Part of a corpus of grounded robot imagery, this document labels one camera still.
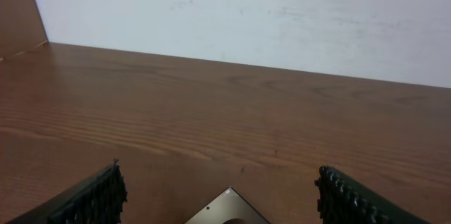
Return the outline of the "Galaxy smartphone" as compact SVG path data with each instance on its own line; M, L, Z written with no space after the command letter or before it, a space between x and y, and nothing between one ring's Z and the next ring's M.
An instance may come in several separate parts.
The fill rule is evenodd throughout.
M228 187L185 224L270 224L270 222L233 187Z

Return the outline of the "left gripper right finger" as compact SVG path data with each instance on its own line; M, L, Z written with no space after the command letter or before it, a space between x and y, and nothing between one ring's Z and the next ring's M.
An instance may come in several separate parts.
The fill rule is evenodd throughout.
M332 166L321 166L314 181L317 211L327 224L428 224Z

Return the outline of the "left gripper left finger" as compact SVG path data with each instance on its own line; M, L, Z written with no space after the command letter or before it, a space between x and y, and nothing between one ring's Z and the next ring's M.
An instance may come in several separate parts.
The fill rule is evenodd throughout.
M6 224L119 224L128 192L118 161Z

